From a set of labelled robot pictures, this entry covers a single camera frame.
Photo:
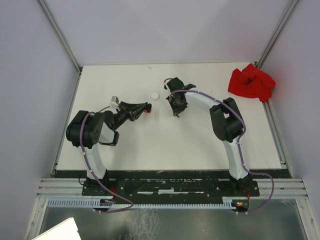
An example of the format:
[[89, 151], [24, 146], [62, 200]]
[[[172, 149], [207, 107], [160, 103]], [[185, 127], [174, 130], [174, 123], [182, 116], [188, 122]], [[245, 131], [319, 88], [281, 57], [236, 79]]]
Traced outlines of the right aluminium frame post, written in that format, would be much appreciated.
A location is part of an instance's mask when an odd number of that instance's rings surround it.
[[259, 60], [255, 62], [255, 67], [258, 69], [262, 69], [264, 64], [266, 63], [268, 57], [270, 56], [272, 50], [274, 49], [278, 39], [280, 38], [282, 32], [286, 28], [287, 24], [289, 23], [291, 17], [293, 16], [294, 12], [298, 8], [300, 4], [300, 0], [289, 0], [287, 5], [285, 6], [284, 11], [282, 12], [278, 23], [275, 26], [275, 29], [264, 48]]

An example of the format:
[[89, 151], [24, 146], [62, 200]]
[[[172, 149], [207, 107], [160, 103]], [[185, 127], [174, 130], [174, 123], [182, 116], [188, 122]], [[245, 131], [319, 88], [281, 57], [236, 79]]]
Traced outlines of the red cloth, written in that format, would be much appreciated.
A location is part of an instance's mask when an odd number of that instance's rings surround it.
[[249, 64], [243, 70], [236, 68], [231, 74], [228, 92], [236, 96], [267, 102], [276, 82], [270, 75]]

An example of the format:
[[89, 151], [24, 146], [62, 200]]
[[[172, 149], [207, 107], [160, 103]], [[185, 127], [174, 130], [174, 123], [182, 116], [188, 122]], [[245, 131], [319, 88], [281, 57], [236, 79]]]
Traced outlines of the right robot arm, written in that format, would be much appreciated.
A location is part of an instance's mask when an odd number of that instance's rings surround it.
[[188, 105], [196, 106], [209, 113], [215, 136], [223, 142], [229, 164], [229, 189], [236, 196], [248, 189], [250, 181], [242, 151], [242, 136], [246, 131], [236, 101], [229, 97], [224, 100], [214, 98], [193, 84], [185, 85], [179, 78], [167, 78], [164, 89], [170, 92], [166, 98], [173, 115], [177, 117]]

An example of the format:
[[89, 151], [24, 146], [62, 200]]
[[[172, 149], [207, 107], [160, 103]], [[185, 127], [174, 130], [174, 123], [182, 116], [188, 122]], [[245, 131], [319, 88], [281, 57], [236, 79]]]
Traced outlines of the aluminium front rail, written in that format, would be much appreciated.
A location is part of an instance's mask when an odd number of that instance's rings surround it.
[[[270, 179], [256, 179], [260, 196], [267, 199], [272, 190]], [[83, 187], [74, 178], [43, 178], [37, 190], [38, 198], [80, 198]], [[273, 199], [307, 199], [308, 194], [302, 179], [275, 179]]]

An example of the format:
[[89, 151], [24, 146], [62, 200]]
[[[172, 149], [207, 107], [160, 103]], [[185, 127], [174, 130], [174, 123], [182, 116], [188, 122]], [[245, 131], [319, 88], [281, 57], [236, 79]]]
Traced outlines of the white paper sheet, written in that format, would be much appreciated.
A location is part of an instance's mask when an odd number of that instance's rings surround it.
[[78, 227], [73, 217], [69, 217], [34, 240], [81, 240]]

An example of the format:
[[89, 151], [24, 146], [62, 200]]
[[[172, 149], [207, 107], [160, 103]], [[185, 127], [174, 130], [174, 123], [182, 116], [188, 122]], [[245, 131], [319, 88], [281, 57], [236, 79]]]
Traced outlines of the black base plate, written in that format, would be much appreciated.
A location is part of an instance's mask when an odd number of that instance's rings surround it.
[[249, 175], [232, 180], [227, 170], [109, 170], [105, 187], [121, 196], [137, 194], [208, 194], [213, 197], [259, 197]]

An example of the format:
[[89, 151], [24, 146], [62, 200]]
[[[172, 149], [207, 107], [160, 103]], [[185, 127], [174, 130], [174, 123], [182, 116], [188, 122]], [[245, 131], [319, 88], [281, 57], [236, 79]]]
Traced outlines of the white earbud charging case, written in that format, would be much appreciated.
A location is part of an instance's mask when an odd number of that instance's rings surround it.
[[153, 92], [150, 97], [152, 100], [156, 101], [160, 99], [160, 94], [158, 92]]

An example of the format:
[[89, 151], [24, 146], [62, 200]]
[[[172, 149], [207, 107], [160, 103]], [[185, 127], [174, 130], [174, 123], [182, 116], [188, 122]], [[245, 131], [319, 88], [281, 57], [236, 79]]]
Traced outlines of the left aluminium frame post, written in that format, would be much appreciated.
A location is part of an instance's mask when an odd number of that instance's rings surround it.
[[36, 0], [37, 4], [43, 11], [43, 14], [45, 15], [46, 19], [48, 20], [54, 34], [56, 35], [58, 41], [62, 45], [62, 48], [64, 49], [65, 53], [67, 54], [70, 62], [72, 63], [75, 70], [80, 73], [82, 71], [82, 67], [78, 63], [75, 54], [72, 51], [72, 48], [65, 37], [62, 29], [60, 28], [52, 10], [49, 7], [49, 4], [46, 0]]

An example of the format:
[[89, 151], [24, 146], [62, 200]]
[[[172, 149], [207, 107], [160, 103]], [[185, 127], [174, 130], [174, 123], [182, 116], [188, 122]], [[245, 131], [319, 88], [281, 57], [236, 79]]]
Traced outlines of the black earbud charging case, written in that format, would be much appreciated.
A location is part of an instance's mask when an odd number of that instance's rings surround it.
[[152, 111], [152, 104], [148, 103], [145, 110], [148, 110], [150, 113]]

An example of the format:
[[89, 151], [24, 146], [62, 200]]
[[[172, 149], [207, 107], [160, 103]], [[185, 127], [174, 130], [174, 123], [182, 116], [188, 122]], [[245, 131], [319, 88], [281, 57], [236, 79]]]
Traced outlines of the aluminium frame post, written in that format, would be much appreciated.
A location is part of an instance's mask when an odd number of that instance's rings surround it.
[[62, 29], [60, 28], [52, 10], [49, 7], [49, 4], [46, 0], [36, 0], [37, 4], [43, 11], [43, 14], [45, 15], [46, 19], [48, 20], [54, 34], [56, 35], [58, 41], [62, 45], [62, 48], [64, 49], [65, 53], [67, 54], [70, 62], [72, 63], [75, 70], [80, 73], [82, 71], [82, 67], [78, 63], [75, 54], [72, 51], [72, 48], [65, 37]]
[[289, 23], [291, 17], [293, 16], [294, 12], [298, 8], [300, 4], [300, 0], [289, 0], [287, 5], [285, 6], [284, 11], [282, 12], [278, 23], [275, 26], [275, 29], [264, 48], [259, 60], [255, 62], [255, 67], [258, 69], [262, 69], [264, 64], [266, 63], [268, 57], [270, 56], [272, 50], [274, 49], [278, 39], [280, 38], [282, 32], [286, 28], [287, 24]]

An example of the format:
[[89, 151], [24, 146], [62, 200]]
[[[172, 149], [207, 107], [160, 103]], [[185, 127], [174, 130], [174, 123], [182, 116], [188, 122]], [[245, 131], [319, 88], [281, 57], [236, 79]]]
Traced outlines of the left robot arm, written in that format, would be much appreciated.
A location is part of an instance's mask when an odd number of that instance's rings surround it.
[[106, 195], [111, 183], [106, 180], [107, 169], [102, 162], [98, 145], [116, 146], [118, 128], [126, 121], [134, 122], [142, 113], [150, 113], [152, 104], [127, 103], [114, 96], [110, 105], [97, 112], [79, 110], [66, 129], [66, 139], [81, 153], [86, 165], [86, 177], [95, 181], [93, 189]]

